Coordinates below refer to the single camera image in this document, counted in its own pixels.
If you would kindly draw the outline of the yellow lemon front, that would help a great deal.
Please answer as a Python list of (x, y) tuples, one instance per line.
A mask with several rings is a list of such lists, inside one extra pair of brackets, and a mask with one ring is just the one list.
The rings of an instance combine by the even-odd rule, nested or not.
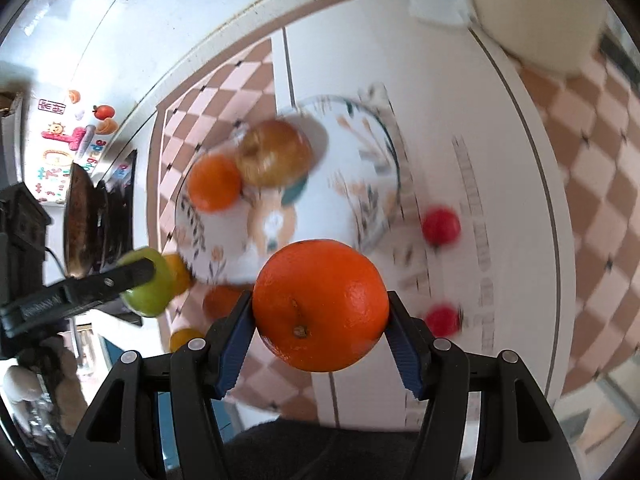
[(179, 254), (173, 252), (172, 254), (163, 254), (163, 257), (174, 280), (174, 295), (180, 296), (192, 287), (193, 275)]

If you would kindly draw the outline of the brown russet apple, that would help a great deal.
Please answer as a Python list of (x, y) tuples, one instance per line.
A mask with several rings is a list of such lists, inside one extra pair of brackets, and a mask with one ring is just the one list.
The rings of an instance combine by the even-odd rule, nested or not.
[(289, 122), (268, 119), (249, 128), (235, 152), (245, 184), (285, 188), (308, 174), (314, 151), (303, 133)]

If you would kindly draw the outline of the yellow lemon back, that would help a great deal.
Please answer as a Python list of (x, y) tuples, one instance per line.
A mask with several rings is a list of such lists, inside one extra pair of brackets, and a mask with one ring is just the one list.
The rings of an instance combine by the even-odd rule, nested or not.
[(183, 327), (171, 333), (169, 338), (169, 351), (176, 352), (193, 339), (204, 338), (204, 335), (195, 328)]

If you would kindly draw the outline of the orange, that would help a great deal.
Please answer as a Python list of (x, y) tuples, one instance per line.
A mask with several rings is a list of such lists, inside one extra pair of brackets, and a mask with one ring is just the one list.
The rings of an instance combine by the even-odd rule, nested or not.
[(375, 265), (335, 240), (303, 240), (273, 254), (253, 287), (259, 335), (289, 366), (311, 373), (342, 370), (362, 359), (390, 315)]
[(235, 162), (221, 154), (199, 158), (186, 179), (193, 206), (208, 214), (230, 208), (240, 197), (242, 178)]

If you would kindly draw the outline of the floral oval ceramic plate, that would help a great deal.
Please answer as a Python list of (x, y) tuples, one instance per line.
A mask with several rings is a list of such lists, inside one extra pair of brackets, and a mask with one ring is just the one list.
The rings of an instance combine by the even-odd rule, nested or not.
[(308, 136), (309, 174), (285, 188), (247, 186), (219, 212), (198, 211), (187, 190), (177, 195), (172, 239), (201, 282), (254, 281), (274, 252), (300, 240), (370, 252), (390, 229), (401, 188), (401, 137), (390, 104), (314, 96), (280, 116)]

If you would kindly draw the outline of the white crumpled tissue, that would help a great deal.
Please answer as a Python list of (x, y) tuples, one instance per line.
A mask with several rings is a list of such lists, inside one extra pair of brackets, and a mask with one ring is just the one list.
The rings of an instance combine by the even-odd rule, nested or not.
[(469, 0), (409, 0), (409, 14), (423, 23), (467, 28), (475, 16)]

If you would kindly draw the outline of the small red fruit back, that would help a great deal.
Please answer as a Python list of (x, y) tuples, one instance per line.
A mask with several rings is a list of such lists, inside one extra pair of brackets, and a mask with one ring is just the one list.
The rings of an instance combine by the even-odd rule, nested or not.
[(421, 224), (424, 240), (433, 247), (457, 243), (461, 224), (457, 213), (449, 207), (433, 207), (426, 212)]

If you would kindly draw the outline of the dark red-orange fruit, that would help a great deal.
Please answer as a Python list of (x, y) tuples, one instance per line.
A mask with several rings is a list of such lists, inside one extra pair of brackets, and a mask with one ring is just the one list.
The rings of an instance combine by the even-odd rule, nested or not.
[(234, 285), (217, 285), (209, 289), (203, 299), (203, 313), (209, 323), (228, 316), (245, 288)]

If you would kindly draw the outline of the green apple front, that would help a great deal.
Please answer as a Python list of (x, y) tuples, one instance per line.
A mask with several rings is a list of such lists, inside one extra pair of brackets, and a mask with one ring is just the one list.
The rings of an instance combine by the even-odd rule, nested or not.
[(122, 266), (142, 258), (148, 258), (154, 263), (154, 278), (143, 285), (122, 292), (120, 298), (138, 315), (155, 318), (162, 314), (174, 299), (176, 279), (163, 255), (151, 247), (141, 247), (127, 252), (117, 264)]

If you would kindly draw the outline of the yellow lemon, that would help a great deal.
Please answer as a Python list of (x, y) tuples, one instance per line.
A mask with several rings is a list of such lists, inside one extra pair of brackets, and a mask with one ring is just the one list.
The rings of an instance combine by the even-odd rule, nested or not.
[(193, 275), (179, 254), (173, 252), (172, 254), (163, 254), (163, 257), (174, 280), (174, 295), (180, 296), (192, 287)]
[(195, 328), (183, 327), (171, 333), (169, 338), (169, 351), (176, 352), (193, 339), (204, 338), (204, 335)]

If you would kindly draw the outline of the small red fruit front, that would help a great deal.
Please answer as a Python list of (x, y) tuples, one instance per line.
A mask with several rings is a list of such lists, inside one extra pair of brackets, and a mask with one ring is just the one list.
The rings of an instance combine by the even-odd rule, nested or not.
[(453, 304), (435, 304), (424, 316), (424, 322), (435, 338), (457, 335), (462, 327), (463, 315)]

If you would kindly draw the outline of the cream utensil holder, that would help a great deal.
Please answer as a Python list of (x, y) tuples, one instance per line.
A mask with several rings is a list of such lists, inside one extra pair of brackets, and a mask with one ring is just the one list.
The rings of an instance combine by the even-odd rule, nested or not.
[(473, 0), (480, 26), (504, 50), (548, 72), (575, 75), (597, 47), (605, 0)]

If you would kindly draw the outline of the black induction cooktop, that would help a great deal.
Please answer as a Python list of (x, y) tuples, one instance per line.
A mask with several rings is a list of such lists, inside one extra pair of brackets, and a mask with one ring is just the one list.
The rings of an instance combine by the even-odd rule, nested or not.
[(106, 179), (108, 229), (105, 234), (105, 264), (112, 266), (132, 249), (134, 220), (134, 174), (138, 151), (132, 150), (116, 164)]

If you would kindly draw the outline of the small red fruit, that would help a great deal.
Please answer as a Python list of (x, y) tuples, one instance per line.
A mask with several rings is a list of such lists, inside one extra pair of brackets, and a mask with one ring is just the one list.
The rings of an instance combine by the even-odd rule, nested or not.
[(433, 207), (426, 212), (421, 224), (424, 240), (433, 247), (457, 243), (461, 224), (457, 213), (449, 207)]
[(457, 335), (462, 327), (463, 315), (453, 304), (435, 304), (424, 316), (424, 322), (435, 338)]

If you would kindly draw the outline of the black frying pan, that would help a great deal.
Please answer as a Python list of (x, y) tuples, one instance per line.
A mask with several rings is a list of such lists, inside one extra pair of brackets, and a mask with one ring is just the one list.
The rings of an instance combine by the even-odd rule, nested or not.
[(87, 171), (73, 162), (63, 220), (63, 252), (68, 276), (84, 278), (99, 270), (103, 261), (106, 210), (104, 185), (94, 185)]

